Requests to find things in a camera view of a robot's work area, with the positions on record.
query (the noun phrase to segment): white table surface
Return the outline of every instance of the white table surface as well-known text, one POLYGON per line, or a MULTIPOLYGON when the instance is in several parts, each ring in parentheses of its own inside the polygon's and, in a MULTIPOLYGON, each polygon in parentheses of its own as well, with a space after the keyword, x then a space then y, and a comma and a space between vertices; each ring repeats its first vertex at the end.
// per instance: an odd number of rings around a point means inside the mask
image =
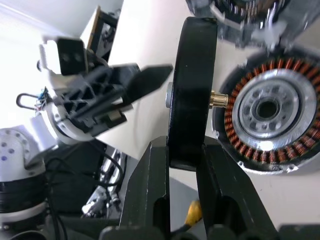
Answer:
MULTIPOLYGON (((190 13, 185 0, 125 0, 109 59, 110 65, 137 63, 175 65, 185 18, 190 13)), ((257 49, 235 49, 218 42, 212 89, 219 90, 230 71, 257 49)), ((140 159, 148 143, 168 133, 169 110, 165 107, 167 84, 134 104, 127 122, 100 135, 99 140, 140 159)), ((211 113, 206 135, 211 136, 211 113)), ((195 173, 170 170, 170 175, 196 189, 195 173)), ((249 175, 274 225, 320 223, 320 173, 299 176, 249 175)))

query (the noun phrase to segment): cable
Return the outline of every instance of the cable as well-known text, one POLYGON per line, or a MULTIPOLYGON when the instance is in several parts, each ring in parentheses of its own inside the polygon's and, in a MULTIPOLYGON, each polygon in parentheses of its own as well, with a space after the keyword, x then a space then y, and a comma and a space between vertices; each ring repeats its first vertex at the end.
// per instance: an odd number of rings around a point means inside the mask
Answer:
MULTIPOLYGON (((73 175, 83 177, 86 180, 90 180, 91 182, 93 182, 96 185, 101 186, 101 187, 103 187, 105 189, 108 188, 108 187, 114 186, 114 185, 111 185, 113 183, 110 183, 110 184, 102 183, 102 182, 100 182, 98 180, 95 180, 95 179, 91 178, 90 176, 84 175, 81 172, 78 172, 78 171, 74 170, 67 162, 65 162, 61 158, 54 157, 54 158, 51 158, 51 160, 52 161, 59 161, 60 164, 58 166, 64 165, 66 168, 68 168, 69 172, 72 173, 73 175)), ((54 177, 54 176, 51 176, 51 178, 49 179, 50 183, 53 183, 53 178, 52 177, 54 177)))
POLYGON ((106 185, 108 187, 112 187, 112 186, 117 186, 119 184, 122 184, 122 181, 124 179, 124 171, 121 168, 121 166, 119 165, 119 163, 114 160, 111 156, 109 156, 108 154, 105 153, 105 151, 101 150, 100 148, 98 148, 96 145, 94 145, 92 142, 89 142, 91 144, 92 147, 94 147, 99 153, 101 153, 103 156, 105 156, 107 159, 109 159, 118 169, 119 169, 119 179, 117 181, 115 181, 114 183, 107 183, 106 185))
POLYGON ((67 229, 66 229, 66 226, 65 226, 64 222, 62 221, 62 219, 61 219, 61 217, 59 216, 59 214, 56 215, 56 218, 57 218, 57 220, 58 220, 58 222, 60 223, 60 226, 61 226, 61 228, 62 228, 64 240, 68 240, 67 229))
POLYGON ((48 191, 47 191, 46 198, 47 198, 48 205, 50 208, 50 213, 52 216, 52 223, 53 223, 55 240, 61 240, 58 219, 57 219, 56 211, 55 211, 54 204, 53 204, 52 197, 51 197, 51 185, 49 182, 48 182, 48 191))
MULTIPOLYGON (((78 145, 75 145, 75 146, 72 146, 70 148, 70 150, 65 154, 64 158, 61 159, 62 161, 60 161, 60 163, 58 164, 58 166, 56 166, 56 168, 52 171, 52 174, 51 174, 51 177, 50 179, 48 180, 50 183, 52 183, 53 179, 55 178, 56 174, 58 173, 58 170, 60 169, 63 161, 66 161, 66 159, 72 155, 82 144, 78 144, 78 145)), ((46 163, 45 163, 45 168, 48 169, 49 166, 54 162, 56 161, 57 159, 60 160, 60 158, 58 157, 53 157, 53 158, 50 158, 46 163)))

